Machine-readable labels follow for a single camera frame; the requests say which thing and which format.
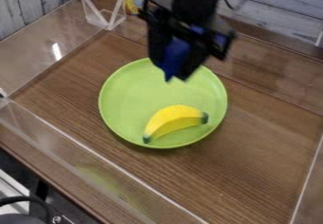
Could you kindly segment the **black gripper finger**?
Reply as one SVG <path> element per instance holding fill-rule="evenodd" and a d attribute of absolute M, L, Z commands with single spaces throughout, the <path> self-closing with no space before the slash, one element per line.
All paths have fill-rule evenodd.
<path fill-rule="evenodd" d="M 175 76 L 181 80 L 187 80 L 190 76 L 194 74 L 199 66 L 205 63 L 210 56 L 207 47 L 202 43 L 193 43 L 189 55 L 182 61 L 182 65 Z"/>
<path fill-rule="evenodd" d="M 149 43 L 150 59 L 158 68 L 165 67 L 166 47 L 173 40 L 169 27 L 161 22 L 150 19 L 149 21 Z"/>

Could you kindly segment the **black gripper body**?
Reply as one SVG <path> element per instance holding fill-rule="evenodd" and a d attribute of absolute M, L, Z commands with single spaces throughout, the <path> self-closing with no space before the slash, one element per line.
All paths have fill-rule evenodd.
<path fill-rule="evenodd" d="M 190 32 L 191 26 L 201 26 L 209 31 L 222 33 L 234 41 L 234 28 L 221 19 L 215 9 L 205 14 L 205 4 L 207 0 L 198 0 L 198 4 L 193 6 L 189 3 L 182 4 L 182 0 L 145 0 L 139 18 L 147 23 L 150 19 L 161 21 L 169 27 L 173 36 L 185 39 L 195 37 Z"/>

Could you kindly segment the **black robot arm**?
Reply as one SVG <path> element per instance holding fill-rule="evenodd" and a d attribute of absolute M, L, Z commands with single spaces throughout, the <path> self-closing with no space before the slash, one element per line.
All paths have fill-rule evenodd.
<path fill-rule="evenodd" d="M 210 57 L 226 60 L 237 32 L 218 16 L 219 0 L 145 0 L 149 51 L 165 80 L 186 81 Z"/>

